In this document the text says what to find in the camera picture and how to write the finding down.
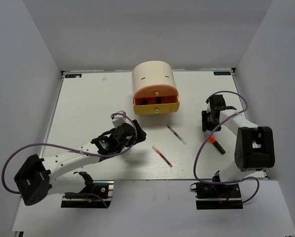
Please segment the orange highlighter marker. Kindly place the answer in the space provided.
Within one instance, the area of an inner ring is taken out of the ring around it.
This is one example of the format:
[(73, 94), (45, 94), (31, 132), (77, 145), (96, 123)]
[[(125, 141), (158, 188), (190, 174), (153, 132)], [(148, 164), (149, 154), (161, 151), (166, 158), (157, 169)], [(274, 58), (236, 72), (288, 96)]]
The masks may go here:
[(209, 141), (211, 144), (213, 144), (213, 146), (223, 155), (226, 153), (226, 151), (222, 148), (222, 146), (216, 141), (216, 139), (211, 136), (209, 138)]

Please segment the orange drawer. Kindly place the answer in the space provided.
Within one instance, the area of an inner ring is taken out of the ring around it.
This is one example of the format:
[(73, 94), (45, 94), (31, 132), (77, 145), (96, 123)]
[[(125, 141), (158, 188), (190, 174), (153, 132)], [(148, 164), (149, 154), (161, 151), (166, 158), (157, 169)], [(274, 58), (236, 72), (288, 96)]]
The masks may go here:
[(133, 92), (134, 99), (140, 98), (154, 98), (154, 97), (164, 97), (164, 96), (176, 96), (178, 95), (178, 90), (175, 86), (167, 84), (155, 84), (142, 87)]

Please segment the cream round drawer box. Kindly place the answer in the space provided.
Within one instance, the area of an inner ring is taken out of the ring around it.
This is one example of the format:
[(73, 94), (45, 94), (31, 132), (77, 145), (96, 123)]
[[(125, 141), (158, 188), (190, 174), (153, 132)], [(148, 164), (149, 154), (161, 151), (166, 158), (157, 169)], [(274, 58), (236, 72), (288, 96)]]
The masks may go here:
[(147, 61), (139, 64), (132, 71), (132, 93), (142, 87), (155, 84), (167, 84), (176, 87), (173, 71), (168, 63)]

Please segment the pink highlighter marker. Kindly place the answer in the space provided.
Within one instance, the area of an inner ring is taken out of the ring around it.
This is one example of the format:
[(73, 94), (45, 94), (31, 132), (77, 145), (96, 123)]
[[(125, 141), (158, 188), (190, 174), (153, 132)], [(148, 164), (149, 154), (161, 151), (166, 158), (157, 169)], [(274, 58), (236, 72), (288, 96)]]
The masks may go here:
[(140, 98), (140, 99), (137, 99), (136, 104), (139, 106), (151, 105), (152, 101), (148, 100), (147, 98)]

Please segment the green highlighter marker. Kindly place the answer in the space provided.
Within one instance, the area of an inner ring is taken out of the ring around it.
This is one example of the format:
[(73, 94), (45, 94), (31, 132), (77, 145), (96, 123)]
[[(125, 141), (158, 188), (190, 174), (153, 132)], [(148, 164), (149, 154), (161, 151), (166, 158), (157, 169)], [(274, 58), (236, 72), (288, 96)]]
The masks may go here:
[(162, 103), (162, 97), (156, 97), (156, 104)]

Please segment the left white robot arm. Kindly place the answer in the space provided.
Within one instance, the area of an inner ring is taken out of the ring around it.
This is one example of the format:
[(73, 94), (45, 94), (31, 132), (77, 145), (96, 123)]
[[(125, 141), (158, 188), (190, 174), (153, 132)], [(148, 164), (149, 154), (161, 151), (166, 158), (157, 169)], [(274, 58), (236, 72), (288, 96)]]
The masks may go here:
[(44, 199), (55, 187), (55, 179), (84, 165), (101, 162), (122, 152), (136, 143), (146, 140), (146, 133), (137, 120), (133, 124), (122, 123), (92, 139), (77, 149), (53, 158), (32, 155), (26, 159), (14, 177), (14, 181), (26, 206)]

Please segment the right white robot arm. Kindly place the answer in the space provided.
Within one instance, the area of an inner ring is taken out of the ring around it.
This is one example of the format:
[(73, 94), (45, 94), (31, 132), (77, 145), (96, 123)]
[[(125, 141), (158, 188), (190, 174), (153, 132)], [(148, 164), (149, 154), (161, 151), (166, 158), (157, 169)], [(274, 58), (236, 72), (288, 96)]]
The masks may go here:
[(230, 191), (230, 185), (244, 180), (256, 171), (272, 168), (275, 164), (273, 131), (269, 126), (259, 126), (233, 106), (227, 106), (223, 95), (211, 95), (202, 111), (202, 131), (210, 132), (209, 137), (228, 128), (235, 136), (234, 158), (231, 163), (215, 173), (212, 190), (218, 197)]

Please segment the red gel pen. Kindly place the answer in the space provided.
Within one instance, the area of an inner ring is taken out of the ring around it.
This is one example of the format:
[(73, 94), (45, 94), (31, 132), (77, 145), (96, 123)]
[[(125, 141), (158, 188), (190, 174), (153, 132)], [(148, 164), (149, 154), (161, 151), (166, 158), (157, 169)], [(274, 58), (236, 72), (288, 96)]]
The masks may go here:
[(169, 167), (173, 167), (169, 160), (155, 146), (152, 146), (152, 149), (169, 165)]

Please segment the green gel pen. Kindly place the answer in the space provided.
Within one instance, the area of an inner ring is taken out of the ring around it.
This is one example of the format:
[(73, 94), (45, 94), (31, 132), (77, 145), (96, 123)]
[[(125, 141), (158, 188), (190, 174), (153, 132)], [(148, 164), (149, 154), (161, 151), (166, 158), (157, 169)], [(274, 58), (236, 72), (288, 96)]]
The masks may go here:
[(182, 144), (186, 145), (186, 142), (183, 140), (183, 138), (171, 127), (167, 124), (167, 128), (182, 142)]

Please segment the right blue table label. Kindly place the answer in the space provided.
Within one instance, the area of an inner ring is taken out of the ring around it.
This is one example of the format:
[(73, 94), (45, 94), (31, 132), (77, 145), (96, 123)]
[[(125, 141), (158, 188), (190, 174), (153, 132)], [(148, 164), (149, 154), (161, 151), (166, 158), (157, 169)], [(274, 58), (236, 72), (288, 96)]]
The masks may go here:
[(214, 71), (213, 74), (215, 76), (230, 76), (231, 72), (228, 72), (228, 71)]

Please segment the blue table label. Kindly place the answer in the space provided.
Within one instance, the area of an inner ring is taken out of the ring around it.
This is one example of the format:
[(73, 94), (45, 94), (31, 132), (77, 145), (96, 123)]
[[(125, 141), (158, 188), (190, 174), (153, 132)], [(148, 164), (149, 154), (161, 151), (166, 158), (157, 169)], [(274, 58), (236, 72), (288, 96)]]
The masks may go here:
[(228, 72), (228, 71), (214, 71), (213, 74), (215, 76), (230, 76), (231, 72)]
[(74, 78), (81, 78), (82, 74), (66, 74), (65, 78), (74, 79)]

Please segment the left blue table label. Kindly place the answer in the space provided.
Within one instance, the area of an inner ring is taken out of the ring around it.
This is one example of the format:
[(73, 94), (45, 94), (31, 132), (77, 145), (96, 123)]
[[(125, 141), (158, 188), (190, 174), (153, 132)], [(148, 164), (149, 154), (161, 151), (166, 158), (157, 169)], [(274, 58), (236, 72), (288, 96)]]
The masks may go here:
[(65, 78), (74, 79), (74, 78), (81, 78), (82, 74), (66, 74)]

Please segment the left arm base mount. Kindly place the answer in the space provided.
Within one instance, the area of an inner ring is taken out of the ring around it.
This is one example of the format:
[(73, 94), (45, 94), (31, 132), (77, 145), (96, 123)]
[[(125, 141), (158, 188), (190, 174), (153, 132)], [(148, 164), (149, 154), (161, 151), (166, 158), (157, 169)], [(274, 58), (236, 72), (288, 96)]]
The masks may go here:
[(61, 208), (106, 209), (110, 206), (114, 181), (94, 181), (79, 193), (65, 193)]

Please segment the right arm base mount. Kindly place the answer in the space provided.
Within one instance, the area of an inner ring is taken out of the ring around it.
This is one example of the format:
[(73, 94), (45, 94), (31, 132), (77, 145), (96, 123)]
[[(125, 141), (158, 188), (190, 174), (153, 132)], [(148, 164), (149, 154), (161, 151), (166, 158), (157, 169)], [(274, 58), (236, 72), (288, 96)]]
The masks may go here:
[(198, 182), (191, 184), (190, 190), (196, 194), (197, 210), (243, 209), (238, 184), (209, 185)]

